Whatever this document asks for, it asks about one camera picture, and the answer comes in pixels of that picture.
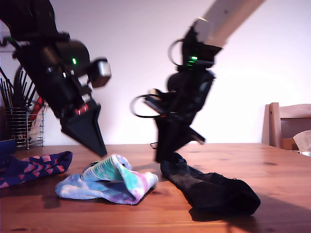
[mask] tie-dye sock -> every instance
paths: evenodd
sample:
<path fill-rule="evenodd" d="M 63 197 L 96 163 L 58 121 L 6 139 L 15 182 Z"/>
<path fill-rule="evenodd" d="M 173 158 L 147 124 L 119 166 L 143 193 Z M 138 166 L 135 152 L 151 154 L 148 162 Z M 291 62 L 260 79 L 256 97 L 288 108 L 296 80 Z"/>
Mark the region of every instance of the tie-dye sock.
<path fill-rule="evenodd" d="M 18 160 L 12 155 L 0 156 L 0 188 L 24 183 L 37 178 L 60 174 L 69 168 L 72 153 L 33 156 Z"/>
<path fill-rule="evenodd" d="M 70 175 L 56 186 L 55 191 L 61 198 L 104 198 L 118 204 L 134 205 L 157 182 L 155 174 L 132 171 L 126 158 L 113 154 L 103 161 L 92 163 L 82 176 L 77 173 Z"/>

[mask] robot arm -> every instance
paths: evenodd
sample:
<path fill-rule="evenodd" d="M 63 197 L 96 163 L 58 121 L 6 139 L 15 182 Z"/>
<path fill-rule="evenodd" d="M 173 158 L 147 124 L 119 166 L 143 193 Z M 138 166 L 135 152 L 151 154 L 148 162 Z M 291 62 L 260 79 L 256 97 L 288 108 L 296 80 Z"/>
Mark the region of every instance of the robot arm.
<path fill-rule="evenodd" d="M 204 106 L 215 78 L 210 68 L 216 54 L 227 39 L 264 0 L 216 0 L 209 10 L 195 20 L 182 44 L 182 64 L 167 83 L 168 92 L 154 89 L 145 96 L 145 103 L 160 115 L 157 162 L 190 141 L 203 144 L 205 139 L 190 128 L 198 111 Z"/>
<path fill-rule="evenodd" d="M 62 132 L 105 156 L 97 121 L 101 106 L 93 100 L 90 87 L 80 84 L 79 77 L 88 75 L 94 88 L 104 86 L 111 76 L 107 59 L 90 62 L 84 44 L 57 31 L 49 0 L 0 0 L 0 19 L 11 33 L 1 46 L 11 43 L 15 47 L 13 58 L 60 119 Z"/>

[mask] tissue box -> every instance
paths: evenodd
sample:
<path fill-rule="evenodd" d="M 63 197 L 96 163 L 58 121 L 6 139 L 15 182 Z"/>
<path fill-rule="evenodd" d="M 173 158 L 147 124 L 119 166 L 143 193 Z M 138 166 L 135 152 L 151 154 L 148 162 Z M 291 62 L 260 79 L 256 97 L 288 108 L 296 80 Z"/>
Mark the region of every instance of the tissue box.
<path fill-rule="evenodd" d="M 311 151 L 311 130 L 296 134 L 294 141 L 300 151 Z"/>

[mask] white robot arm segment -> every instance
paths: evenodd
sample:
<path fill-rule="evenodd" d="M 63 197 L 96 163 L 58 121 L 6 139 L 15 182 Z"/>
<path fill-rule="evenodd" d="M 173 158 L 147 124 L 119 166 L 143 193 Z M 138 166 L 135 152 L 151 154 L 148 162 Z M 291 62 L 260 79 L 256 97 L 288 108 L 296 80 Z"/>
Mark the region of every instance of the white robot arm segment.
<path fill-rule="evenodd" d="M 265 0 L 216 0 L 207 12 L 197 19 L 197 39 L 207 45 L 223 47 L 234 31 Z"/>

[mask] navy blue sock with pink pattern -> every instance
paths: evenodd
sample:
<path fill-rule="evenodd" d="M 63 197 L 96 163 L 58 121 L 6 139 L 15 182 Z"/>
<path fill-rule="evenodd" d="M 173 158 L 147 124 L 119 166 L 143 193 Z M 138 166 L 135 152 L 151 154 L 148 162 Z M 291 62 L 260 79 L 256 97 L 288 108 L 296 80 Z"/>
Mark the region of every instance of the navy blue sock with pink pattern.
<path fill-rule="evenodd" d="M 0 188 L 24 183 L 37 178 L 60 174 L 69 168 L 72 153 L 33 156 L 18 160 L 12 155 L 0 156 Z"/>

